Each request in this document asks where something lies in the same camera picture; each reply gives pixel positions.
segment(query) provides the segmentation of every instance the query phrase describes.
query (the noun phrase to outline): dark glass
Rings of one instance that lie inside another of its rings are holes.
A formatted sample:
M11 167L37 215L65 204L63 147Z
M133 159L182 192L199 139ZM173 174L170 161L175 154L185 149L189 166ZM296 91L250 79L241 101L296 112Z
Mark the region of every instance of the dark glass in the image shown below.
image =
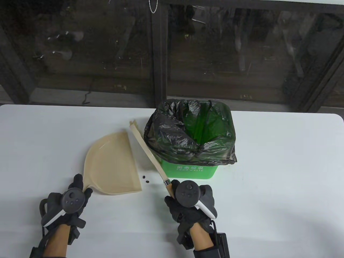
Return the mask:
M37 87L153 94L142 2L8 0L0 14Z
M323 106L344 108L344 85L337 84L323 103Z
M325 70L343 17L170 5L168 95L290 104Z

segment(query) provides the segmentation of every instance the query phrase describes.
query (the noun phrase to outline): black glove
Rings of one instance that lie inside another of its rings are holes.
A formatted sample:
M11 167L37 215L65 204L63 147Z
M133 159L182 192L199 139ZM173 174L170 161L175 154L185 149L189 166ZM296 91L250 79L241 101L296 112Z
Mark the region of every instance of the black glove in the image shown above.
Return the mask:
M173 194L175 195L175 190L177 186L180 184L180 182L178 180L172 180L171 183ZM207 215L205 215L204 212L200 209L196 209L195 207L183 207L176 199L173 199L170 196L165 197L165 203L170 208L172 218L176 222L181 224L180 228L178 228L179 233L181 233L181 230L189 232L190 228L197 222L209 234L212 234L214 232L213 228L210 226L211 219Z
M81 174L77 174L74 176L73 183L71 183L68 187L70 188L79 188L83 189L84 183L83 183L83 176ZM84 192L85 195L85 202L80 210L78 210L75 213L72 214L65 214L64 216L60 216L57 220L55 220L52 224L46 227L48 231L55 230L59 225L66 224L68 226L71 226L71 230L69 232L69 239L68 244L71 245L74 239L78 238L80 233L78 231L79 228L84 228L86 222L79 218L80 214L83 212L84 207L86 206L88 199L91 197L93 190L91 188L87 188ZM60 205L60 201L62 198L62 194L60 193L51 193L50 195L53 195L54 202L56 202L56 205Z

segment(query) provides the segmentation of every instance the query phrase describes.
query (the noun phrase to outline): wrist strap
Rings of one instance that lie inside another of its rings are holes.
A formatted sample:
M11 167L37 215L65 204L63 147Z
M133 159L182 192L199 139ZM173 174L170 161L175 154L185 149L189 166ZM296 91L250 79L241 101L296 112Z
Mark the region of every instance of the wrist strap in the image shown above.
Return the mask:
M45 246L48 240L55 234L57 227L48 231L46 235L44 235L44 228L42 227L43 237L40 241L38 247L33 247L30 253L30 258L41 258L43 256Z
M195 258L221 258L217 246L210 247L201 251L194 251Z
M68 237L68 245L71 245L75 239L78 239L80 236L80 232L76 226L71 226L71 230L69 231Z
M190 228L192 228L193 225L187 224L185 222L182 222L178 226L178 237L177 242L180 245L183 245L186 250L192 249L194 247L192 238L190 236Z

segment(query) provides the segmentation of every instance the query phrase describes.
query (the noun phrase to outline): forearm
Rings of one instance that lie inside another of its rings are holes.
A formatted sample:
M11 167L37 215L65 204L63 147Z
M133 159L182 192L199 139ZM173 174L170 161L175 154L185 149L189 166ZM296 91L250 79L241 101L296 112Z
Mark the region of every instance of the forearm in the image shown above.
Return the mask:
M62 224L49 239L43 257L66 257L71 226Z
M190 235L195 247L195 251L204 250L214 246L209 234L201 227L199 223L195 223L193 227L190 228Z

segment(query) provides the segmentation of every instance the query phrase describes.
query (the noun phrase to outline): green trash can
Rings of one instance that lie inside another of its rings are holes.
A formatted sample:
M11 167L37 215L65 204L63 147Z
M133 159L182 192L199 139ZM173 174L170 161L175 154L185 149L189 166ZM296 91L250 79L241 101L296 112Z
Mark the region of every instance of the green trash can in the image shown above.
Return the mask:
M163 101L143 139L171 178L209 179L219 165L237 161L232 115L218 101Z
M161 160L161 166L169 178L209 179L218 166L172 164Z

